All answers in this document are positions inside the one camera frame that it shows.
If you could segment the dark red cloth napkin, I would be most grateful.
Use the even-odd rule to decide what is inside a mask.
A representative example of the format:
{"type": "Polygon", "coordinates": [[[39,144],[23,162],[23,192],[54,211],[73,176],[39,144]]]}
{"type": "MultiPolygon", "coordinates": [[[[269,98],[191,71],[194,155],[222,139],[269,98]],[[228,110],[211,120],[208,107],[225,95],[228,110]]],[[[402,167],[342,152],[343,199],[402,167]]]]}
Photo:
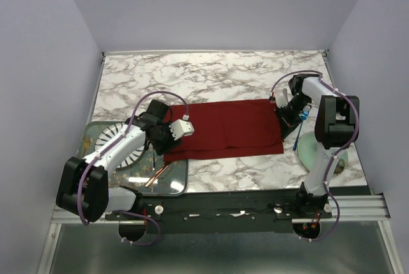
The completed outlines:
{"type": "Polygon", "coordinates": [[[284,153],[276,105],[268,99],[189,105],[194,133],[164,155],[167,162],[284,153]]]}

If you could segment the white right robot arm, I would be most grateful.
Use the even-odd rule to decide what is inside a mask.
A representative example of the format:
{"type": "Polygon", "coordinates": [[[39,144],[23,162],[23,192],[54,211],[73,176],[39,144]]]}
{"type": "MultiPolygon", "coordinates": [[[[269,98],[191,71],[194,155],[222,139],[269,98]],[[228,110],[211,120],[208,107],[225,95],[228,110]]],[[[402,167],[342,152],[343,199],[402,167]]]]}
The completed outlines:
{"type": "Polygon", "coordinates": [[[328,85],[317,71],[297,71],[288,82],[292,99],[272,93],[277,105],[281,137],[285,139],[302,124],[302,113],[311,103],[318,105],[314,136],[318,142],[313,167],[296,193],[294,210],[303,218],[324,210],[329,183],[341,155],[359,135],[360,100],[328,85]]]}

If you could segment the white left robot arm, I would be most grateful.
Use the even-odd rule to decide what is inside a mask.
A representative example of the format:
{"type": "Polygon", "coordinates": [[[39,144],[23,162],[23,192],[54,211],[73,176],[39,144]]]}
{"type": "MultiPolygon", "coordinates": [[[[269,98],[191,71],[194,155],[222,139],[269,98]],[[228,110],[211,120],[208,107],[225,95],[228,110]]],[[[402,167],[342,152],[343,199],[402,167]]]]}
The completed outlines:
{"type": "Polygon", "coordinates": [[[170,107],[152,100],[147,110],[132,115],[122,129],[102,147],[82,158],[71,157],[65,163],[56,196],[56,205],[78,215],[88,225],[106,212],[119,212],[129,220],[142,210],[141,194],[125,186],[109,187],[109,178],[120,164],[139,148],[148,144],[157,155],[164,155],[192,135],[189,115],[166,121],[170,107]]]}

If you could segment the blue handled fork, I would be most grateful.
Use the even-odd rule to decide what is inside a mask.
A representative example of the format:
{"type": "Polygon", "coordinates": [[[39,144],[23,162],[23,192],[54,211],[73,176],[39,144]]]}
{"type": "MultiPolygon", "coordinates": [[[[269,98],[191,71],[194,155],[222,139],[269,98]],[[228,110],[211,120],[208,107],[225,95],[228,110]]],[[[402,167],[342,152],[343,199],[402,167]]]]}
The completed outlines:
{"type": "Polygon", "coordinates": [[[312,105],[311,105],[311,104],[306,105],[306,106],[303,108],[303,110],[302,110],[302,112],[301,112],[301,114],[300,114],[301,122],[300,122],[300,125],[299,125],[299,128],[298,128],[298,133],[297,133],[297,137],[296,137],[296,139],[295,139],[295,143],[294,143],[294,145],[293,145],[293,151],[296,151],[296,150],[297,150],[298,142],[299,142],[299,140],[300,140],[300,136],[301,136],[301,132],[302,132],[302,127],[303,127],[304,121],[305,121],[305,120],[308,118],[308,116],[309,116],[309,113],[310,113],[311,108],[312,108],[312,105]]]}

